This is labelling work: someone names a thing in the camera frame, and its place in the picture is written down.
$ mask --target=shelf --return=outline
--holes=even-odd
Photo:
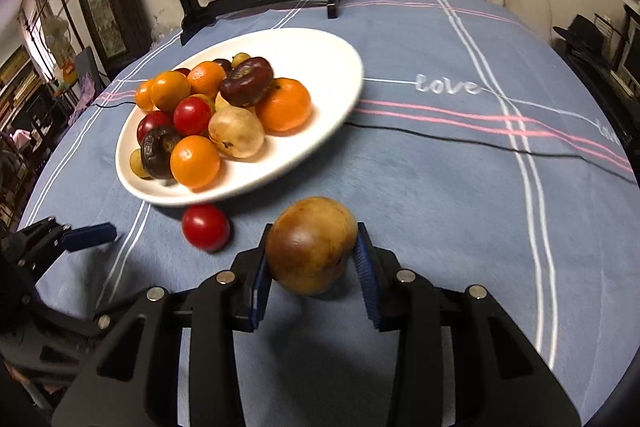
[[[11,80],[9,80],[9,82],[7,82],[6,85],[0,90],[0,104],[4,103],[5,94],[10,91],[11,87],[15,84],[16,79],[20,77],[20,74],[26,68],[29,68],[29,67],[33,68],[33,63],[30,60],[27,60],[24,63],[24,65],[20,67],[18,71],[15,72],[14,76],[11,77]]]

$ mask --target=white oval plate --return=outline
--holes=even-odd
[[[192,192],[174,181],[142,180],[129,168],[129,156],[139,147],[136,129],[145,113],[135,107],[116,145],[116,172],[134,196],[161,206],[183,206],[228,198],[264,185],[289,171],[316,150],[341,126],[358,100],[364,70],[358,52],[331,33],[307,28],[281,28],[249,33],[220,42],[178,64],[193,68],[203,60],[228,58],[244,52],[264,57],[275,76],[295,78],[311,94],[313,115],[302,130],[291,136],[267,135],[252,158],[223,158],[210,188]]]

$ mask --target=tomato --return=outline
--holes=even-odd
[[[201,134],[207,130],[212,115],[210,105],[196,96],[182,100],[174,110],[174,127],[184,136]]]
[[[151,100],[162,110],[171,112],[191,94],[191,84],[180,71],[165,71],[153,80],[151,85]]]
[[[211,140],[188,136],[171,153],[171,173],[175,180],[191,189],[209,185],[220,169],[220,155]]]
[[[136,105],[144,112],[151,112],[154,110],[154,103],[151,100],[151,86],[152,80],[143,82],[138,86],[136,90]]]
[[[146,136],[146,133],[151,131],[154,127],[159,125],[171,125],[171,117],[163,111],[152,111],[145,118],[140,120],[138,129],[136,131],[136,138],[138,138],[138,144],[142,143],[142,139]]]
[[[182,216],[182,233],[196,248],[219,250],[229,239],[231,225],[218,207],[194,204]]]

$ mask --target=dark red fruit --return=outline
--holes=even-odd
[[[231,234],[225,214],[213,204],[194,204],[182,216],[182,233],[187,241],[201,250],[219,250]]]
[[[174,127],[184,136],[207,130],[212,112],[210,105],[197,96],[188,96],[174,110]]]
[[[229,62],[228,60],[226,60],[226,58],[216,58],[216,60],[214,60],[214,62],[220,66],[222,66],[222,69],[225,70],[226,74],[229,74],[231,72],[231,70],[234,68],[231,65],[231,62]]]
[[[171,116],[164,111],[152,111],[145,118],[140,120],[138,124],[138,130],[136,131],[136,138],[138,138],[138,145],[142,144],[142,139],[146,136],[146,133],[151,131],[154,127],[159,125],[171,125]]]

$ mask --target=small yellow fruit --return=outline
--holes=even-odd
[[[248,58],[251,58],[251,55],[247,53],[239,53],[238,55],[234,55],[234,58],[231,59],[231,66],[235,68],[238,64],[242,64]]]

